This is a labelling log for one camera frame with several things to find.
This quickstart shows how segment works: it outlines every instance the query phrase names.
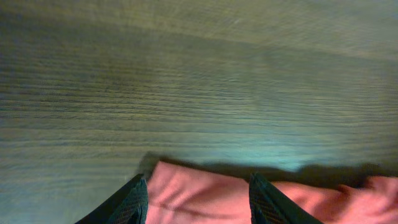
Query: towel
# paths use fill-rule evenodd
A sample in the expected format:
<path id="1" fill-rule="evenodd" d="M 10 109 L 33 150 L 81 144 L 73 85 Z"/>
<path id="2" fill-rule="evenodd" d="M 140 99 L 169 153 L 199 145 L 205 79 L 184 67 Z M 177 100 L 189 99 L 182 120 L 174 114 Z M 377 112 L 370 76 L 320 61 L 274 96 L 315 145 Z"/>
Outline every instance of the towel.
<path id="1" fill-rule="evenodd" d="M 272 184 L 323 223 L 398 223 L 397 177 L 369 177 L 361 189 Z M 146 223 L 250 224 L 248 192 L 243 179 L 159 162 L 148 181 Z"/>

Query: dark wood tabletop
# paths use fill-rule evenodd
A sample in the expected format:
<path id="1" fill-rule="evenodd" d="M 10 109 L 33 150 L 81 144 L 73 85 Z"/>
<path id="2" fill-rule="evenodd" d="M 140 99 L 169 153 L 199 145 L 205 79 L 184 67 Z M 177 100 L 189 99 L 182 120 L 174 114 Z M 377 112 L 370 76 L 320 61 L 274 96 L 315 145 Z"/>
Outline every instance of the dark wood tabletop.
<path id="1" fill-rule="evenodd" d="M 148 155 L 240 175 L 398 170 L 397 11 L 3 0 L 0 223 L 73 223 Z"/>

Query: crumpled cloth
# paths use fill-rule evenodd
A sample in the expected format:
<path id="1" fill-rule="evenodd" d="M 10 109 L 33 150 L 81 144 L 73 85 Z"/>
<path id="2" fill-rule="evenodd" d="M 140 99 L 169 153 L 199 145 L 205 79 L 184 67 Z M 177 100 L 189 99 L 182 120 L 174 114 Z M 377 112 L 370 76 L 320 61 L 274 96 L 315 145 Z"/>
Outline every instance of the crumpled cloth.
<path id="1" fill-rule="evenodd" d="M 361 189 L 272 184 L 323 223 L 398 223 L 397 177 L 369 177 Z M 147 186 L 147 224 L 251 223 L 249 184 L 243 179 L 158 162 Z"/>

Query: wood grain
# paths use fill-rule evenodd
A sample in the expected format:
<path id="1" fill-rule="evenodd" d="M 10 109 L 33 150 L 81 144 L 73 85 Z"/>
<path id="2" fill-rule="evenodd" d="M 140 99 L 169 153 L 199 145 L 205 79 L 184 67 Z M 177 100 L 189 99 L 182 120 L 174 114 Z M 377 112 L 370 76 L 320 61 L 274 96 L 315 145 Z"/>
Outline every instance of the wood grain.
<path id="1" fill-rule="evenodd" d="M 198 165 L 398 170 L 397 10 L 2 1 L 0 223 L 75 222 L 148 152 Z"/>

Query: wrinkled red fabric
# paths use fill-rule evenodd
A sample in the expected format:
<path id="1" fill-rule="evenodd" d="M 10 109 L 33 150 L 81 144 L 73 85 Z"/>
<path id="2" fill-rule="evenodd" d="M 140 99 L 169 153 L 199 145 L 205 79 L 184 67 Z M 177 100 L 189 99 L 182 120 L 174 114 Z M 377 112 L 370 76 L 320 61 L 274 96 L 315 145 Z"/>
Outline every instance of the wrinkled red fabric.
<path id="1" fill-rule="evenodd" d="M 362 189 L 272 184 L 323 223 L 398 223 L 397 177 L 370 177 Z M 147 224 L 251 223 L 249 184 L 243 179 L 159 162 L 147 185 Z"/>

